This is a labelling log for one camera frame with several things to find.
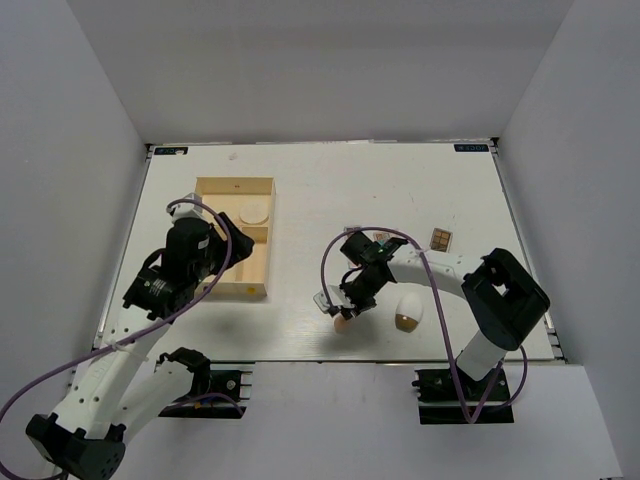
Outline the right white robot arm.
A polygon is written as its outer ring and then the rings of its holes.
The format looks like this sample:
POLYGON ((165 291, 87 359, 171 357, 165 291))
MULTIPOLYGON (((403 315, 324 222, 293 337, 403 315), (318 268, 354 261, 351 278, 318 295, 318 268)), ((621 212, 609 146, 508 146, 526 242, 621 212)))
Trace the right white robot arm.
POLYGON ((350 234, 341 253, 358 275, 330 288, 324 309, 344 318, 376 306, 388 283, 429 287, 466 300, 478 331, 457 355, 453 390, 472 399, 488 385, 487 375, 507 353, 518 350, 550 307, 550 299, 518 259, 495 248, 480 258, 424 250, 396 234, 381 244, 361 231, 350 234))

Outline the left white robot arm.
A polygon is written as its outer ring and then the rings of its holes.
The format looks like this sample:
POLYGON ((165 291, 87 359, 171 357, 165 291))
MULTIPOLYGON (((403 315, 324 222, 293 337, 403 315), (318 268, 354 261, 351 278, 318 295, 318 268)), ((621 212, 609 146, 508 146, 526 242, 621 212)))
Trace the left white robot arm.
POLYGON ((199 399, 211 387, 210 360, 180 347, 161 354, 158 369, 129 386, 150 350, 169 330, 203 280, 252 254, 254 241, 225 213, 222 231, 198 214, 174 220, 164 247, 143 262, 123 297, 133 314, 108 334, 106 353, 48 415, 36 414, 26 434, 48 461, 78 479, 109 479, 126 444, 176 400, 199 399))

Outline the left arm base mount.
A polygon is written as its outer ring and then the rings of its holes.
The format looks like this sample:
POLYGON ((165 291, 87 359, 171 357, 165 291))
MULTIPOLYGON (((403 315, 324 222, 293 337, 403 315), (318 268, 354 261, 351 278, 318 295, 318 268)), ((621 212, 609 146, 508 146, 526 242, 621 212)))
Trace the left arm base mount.
POLYGON ((254 365, 213 362, 193 378, 191 390, 160 414, 165 418, 240 420, 251 397, 254 365))

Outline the beige sponge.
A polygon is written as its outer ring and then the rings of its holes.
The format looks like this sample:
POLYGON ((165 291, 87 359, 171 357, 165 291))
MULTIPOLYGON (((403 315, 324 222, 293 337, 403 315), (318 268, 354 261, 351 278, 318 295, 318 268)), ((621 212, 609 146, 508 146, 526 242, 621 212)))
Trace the beige sponge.
POLYGON ((336 313, 333 316, 334 330, 338 334, 344 333, 351 324, 351 317, 345 316, 342 313, 336 313))

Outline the round white powder puff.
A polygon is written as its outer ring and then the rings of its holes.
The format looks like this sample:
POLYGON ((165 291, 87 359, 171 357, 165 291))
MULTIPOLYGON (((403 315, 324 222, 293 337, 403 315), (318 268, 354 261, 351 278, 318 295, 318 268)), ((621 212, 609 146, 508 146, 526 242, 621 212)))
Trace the round white powder puff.
POLYGON ((247 225, 262 225, 269 217, 269 205, 263 202, 246 202, 239 211, 239 219, 247 225))

